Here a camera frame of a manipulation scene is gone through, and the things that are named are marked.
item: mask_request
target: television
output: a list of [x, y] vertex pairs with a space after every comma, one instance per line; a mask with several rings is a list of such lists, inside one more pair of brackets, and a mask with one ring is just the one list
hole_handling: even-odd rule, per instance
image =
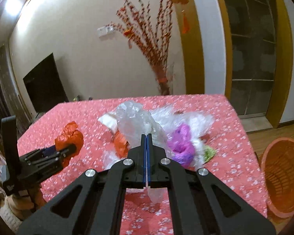
[[37, 113], [47, 112], [61, 102], [68, 102], [53, 53], [37, 64], [23, 78]]

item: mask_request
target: table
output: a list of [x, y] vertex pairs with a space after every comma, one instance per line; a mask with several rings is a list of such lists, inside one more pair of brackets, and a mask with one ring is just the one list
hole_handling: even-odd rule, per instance
[[[113, 149], [112, 134], [97, 119], [130, 99], [142, 103], [146, 110], [171, 103], [175, 110], [199, 110], [213, 115], [215, 122], [203, 139], [216, 149], [217, 154], [205, 167], [263, 216], [267, 216], [264, 176], [236, 112], [223, 95], [152, 96], [58, 104], [31, 125], [18, 141], [19, 155], [51, 146], [63, 127], [71, 121], [79, 125], [84, 135], [80, 154], [62, 172], [42, 183], [47, 201], [85, 170], [103, 170], [102, 153]], [[160, 204], [153, 204], [147, 191], [127, 193], [120, 234], [173, 234], [167, 193]]]

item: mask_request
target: plastic basket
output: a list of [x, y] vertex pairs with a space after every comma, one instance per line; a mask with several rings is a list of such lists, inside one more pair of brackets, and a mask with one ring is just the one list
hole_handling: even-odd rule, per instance
[[269, 193], [268, 208], [277, 217], [294, 214], [294, 140], [278, 138], [259, 160]]

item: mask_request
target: wooden floor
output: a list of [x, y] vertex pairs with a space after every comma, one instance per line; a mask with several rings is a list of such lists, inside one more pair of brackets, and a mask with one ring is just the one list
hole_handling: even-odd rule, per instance
[[[268, 129], [259, 132], [247, 133], [249, 140], [257, 153], [258, 157], [265, 151], [266, 147], [276, 138], [287, 137], [294, 139], [294, 125], [281, 127], [278, 129]], [[279, 223], [270, 220], [279, 233], [283, 227], [288, 223], [289, 219], [279, 221]]]

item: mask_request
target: metal bolt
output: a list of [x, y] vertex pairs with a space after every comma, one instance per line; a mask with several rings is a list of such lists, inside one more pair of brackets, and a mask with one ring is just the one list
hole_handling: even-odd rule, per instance
[[88, 169], [86, 172], [85, 172], [85, 175], [87, 177], [93, 177], [94, 175], [96, 174], [96, 171], [94, 169]]
[[133, 163], [133, 160], [132, 159], [129, 159], [129, 158], [127, 158], [127, 159], [125, 159], [124, 161], [123, 161], [123, 164], [124, 165], [131, 165]]
[[198, 174], [202, 175], [202, 176], [206, 176], [206, 175], [208, 175], [208, 173], [209, 173], [209, 171], [205, 168], [201, 168], [198, 170]]
[[167, 165], [167, 164], [169, 164], [171, 161], [170, 161], [169, 158], [162, 158], [162, 159], [160, 160], [160, 162], [161, 162], [162, 164], [164, 164], [164, 165]]

